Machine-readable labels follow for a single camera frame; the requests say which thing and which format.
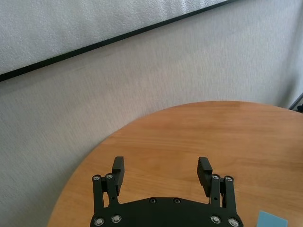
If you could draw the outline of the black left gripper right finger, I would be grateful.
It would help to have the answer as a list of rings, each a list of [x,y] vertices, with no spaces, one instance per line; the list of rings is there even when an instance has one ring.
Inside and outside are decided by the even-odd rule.
[[[206,157],[198,158],[197,175],[205,195],[209,199],[208,204],[220,207],[220,201],[222,201],[223,208],[228,210],[236,209],[233,177],[229,175],[220,177],[217,174],[213,174],[213,169]]]

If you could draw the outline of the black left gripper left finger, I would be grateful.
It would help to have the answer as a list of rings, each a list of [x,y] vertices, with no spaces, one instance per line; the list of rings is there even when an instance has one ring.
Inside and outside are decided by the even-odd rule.
[[[124,157],[115,157],[112,172],[106,176],[94,175],[93,183],[93,203],[95,210],[101,210],[104,206],[103,194],[106,192],[109,198],[109,206],[118,205],[118,196],[123,183],[125,173]]]

